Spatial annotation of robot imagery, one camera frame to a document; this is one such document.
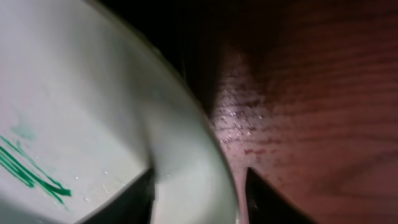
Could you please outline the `white plate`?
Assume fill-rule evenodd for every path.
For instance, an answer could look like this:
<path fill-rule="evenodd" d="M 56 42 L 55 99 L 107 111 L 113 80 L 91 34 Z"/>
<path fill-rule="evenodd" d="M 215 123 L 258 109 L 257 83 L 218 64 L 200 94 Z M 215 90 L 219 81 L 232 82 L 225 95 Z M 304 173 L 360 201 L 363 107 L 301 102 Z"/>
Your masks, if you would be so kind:
<path fill-rule="evenodd" d="M 1 222 L 80 223 L 146 170 L 150 223 L 238 223 L 178 72 L 98 1 L 1 2 Z"/>

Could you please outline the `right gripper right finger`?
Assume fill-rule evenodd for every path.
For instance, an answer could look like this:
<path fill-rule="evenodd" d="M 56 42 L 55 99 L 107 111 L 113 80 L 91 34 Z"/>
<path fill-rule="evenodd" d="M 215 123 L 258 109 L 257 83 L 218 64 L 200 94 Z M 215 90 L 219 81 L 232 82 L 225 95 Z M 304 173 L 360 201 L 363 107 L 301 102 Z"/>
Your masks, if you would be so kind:
<path fill-rule="evenodd" d="M 250 224 L 315 224 L 251 167 L 246 171 L 245 194 Z"/>

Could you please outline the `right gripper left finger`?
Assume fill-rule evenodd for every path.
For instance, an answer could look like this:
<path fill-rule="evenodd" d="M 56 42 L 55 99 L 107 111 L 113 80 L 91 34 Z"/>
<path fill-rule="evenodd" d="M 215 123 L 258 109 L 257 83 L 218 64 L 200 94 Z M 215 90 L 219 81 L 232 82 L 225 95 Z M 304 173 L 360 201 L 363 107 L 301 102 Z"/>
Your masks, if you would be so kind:
<path fill-rule="evenodd" d="M 80 223 L 149 224 L 154 199 L 155 172 L 148 169 Z"/>

